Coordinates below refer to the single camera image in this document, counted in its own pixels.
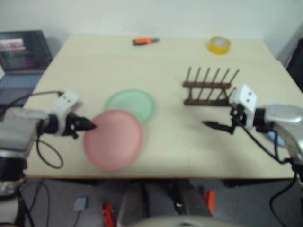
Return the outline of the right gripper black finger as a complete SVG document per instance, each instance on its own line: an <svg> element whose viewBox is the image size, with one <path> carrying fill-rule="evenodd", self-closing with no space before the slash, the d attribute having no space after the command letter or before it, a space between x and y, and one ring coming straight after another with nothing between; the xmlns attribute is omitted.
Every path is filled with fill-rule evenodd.
<svg viewBox="0 0 303 227"><path fill-rule="evenodd" d="M229 106L229 99L217 99L212 101L212 106Z"/></svg>
<svg viewBox="0 0 303 227"><path fill-rule="evenodd" d="M234 123L232 123L231 126L219 124L218 122L213 122L213 121L203 121L202 123L214 130L225 131L228 132L229 134L233 134L235 130Z"/></svg>

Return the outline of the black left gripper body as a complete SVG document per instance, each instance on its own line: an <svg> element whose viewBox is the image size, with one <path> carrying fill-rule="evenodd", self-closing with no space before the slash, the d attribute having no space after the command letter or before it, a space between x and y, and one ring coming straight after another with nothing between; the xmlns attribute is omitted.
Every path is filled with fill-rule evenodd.
<svg viewBox="0 0 303 227"><path fill-rule="evenodd" d="M79 131L81 117L75 113L69 113L67 115L67 135L73 139L78 138L77 131Z"/></svg>

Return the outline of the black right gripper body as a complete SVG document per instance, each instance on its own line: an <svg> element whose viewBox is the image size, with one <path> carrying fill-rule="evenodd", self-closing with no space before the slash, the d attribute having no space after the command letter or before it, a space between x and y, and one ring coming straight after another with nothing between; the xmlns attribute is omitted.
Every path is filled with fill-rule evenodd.
<svg viewBox="0 0 303 227"><path fill-rule="evenodd" d="M235 129L237 126L245 128L247 117L241 104L231 104L230 116L232 117L230 129Z"/></svg>

